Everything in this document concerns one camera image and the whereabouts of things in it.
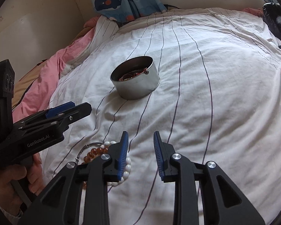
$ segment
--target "round metal container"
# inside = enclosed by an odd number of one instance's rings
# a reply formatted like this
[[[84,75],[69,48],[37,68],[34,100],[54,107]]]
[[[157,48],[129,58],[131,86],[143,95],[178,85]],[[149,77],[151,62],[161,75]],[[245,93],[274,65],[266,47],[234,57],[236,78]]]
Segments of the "round metal container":
[[[125,74],[144,68],[147,69],[139,75],[119,81]],[[158,87],[160,82],[153,58],[148,56],[132,58],[121,63],[110,74],[110,80],[119,95],[126,100],[137,100],[149,95]]]

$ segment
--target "screw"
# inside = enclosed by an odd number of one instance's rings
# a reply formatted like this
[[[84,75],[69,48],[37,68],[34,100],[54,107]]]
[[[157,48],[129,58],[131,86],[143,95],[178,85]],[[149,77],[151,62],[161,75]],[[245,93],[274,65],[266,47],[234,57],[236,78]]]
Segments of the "screw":
[[[215,168],[215,167],[216,167],[216,163],[213,162],[213,161],[210,161],[210,162],[207,163],[207,166],[208,166],[209,168]]]
[[[175,159],[175,160],[180,160],[182,156],[181,156],[179,153],[174,153],[174,154],[172,155],[172,157],[173,157],[173,159]]]
[[[108,160],[110,158],[110,155],[109,154],[103,154],[101,155],[101,159],[103,160]]]
[[[67,168],[71,169],[71,168],[74,168],[76,166],[76,163],[75,162],[69,162],[67,163]]]

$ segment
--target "bed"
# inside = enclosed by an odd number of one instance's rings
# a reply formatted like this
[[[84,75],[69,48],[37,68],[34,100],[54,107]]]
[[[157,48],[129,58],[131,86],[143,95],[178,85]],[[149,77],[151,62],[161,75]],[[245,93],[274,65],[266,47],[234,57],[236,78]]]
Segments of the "bed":
[[[42,107],[89,102],[93,111],[70,125],[63,142],[42,151],[45,183],[67,162],[81,164],[100,146],[92,143],[119,141],[127,131],[132,171],[109,188],[111,224],[172,224],[174,185],[160,180],[153,147],[159,131],[191,161],[217,162],[271,224],[281,212],[281,41],[262,18],[232,5],[187,9],[183,0],[162,2],[184,9],[120,28],[101,16],[83,50],[57,70]],[[154,59],[160,85],[126,101],[110,73],[143,55]],[[199,209],[203,224],[200,196]]]

